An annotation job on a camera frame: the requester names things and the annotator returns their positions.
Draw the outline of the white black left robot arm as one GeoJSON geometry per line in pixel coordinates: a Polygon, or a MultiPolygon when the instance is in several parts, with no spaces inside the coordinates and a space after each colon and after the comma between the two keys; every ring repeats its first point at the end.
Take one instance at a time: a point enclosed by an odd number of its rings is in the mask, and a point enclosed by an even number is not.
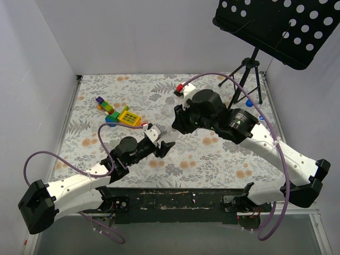
{"type": "Polygon", "coordinates": [[[116,212],[117,198],[107,186],[126,176],[129,166],[151,154],[163,158],[174,145],[165,140],[152,142],[148,137],[141,141],[125,137],[107,158],[84,175],[76,174],[49,183],[33,182],[18,204],[29,233],[41,233],[54,221],[85,210],[116,212]]]}

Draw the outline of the clear bottle blue label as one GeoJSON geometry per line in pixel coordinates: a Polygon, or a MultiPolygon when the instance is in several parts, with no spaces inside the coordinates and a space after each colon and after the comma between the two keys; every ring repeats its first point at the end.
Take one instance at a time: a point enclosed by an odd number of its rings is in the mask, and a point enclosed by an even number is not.
{"type": "Polygon", "coordinates": [[[253,103],[249,99],[245,102],[245,104],[246,104],[247,107],[253,106],[253,103]]]}

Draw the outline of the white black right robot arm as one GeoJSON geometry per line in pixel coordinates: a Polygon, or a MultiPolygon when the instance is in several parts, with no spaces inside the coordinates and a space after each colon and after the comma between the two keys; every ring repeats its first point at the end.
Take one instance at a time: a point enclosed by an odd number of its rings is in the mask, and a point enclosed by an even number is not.
{"type": "Polygon", "coordinates": [[[317,199],[330,162],[308,158],[274,139],[255,116],[241,108],[228,109],[219,94],[211,89],[198,91],[189,84],[175,90],[174,95],[182,99],[174,108],[174,129],[182,134],[196,129],[214,131],[220,138],[251,150],[282,173],[288,173],[288,178],[248,184],[239,198],[232,199],[235,209],[252,211],[264,203],[285,199],[295,206],[308,208],[317,199]]]}

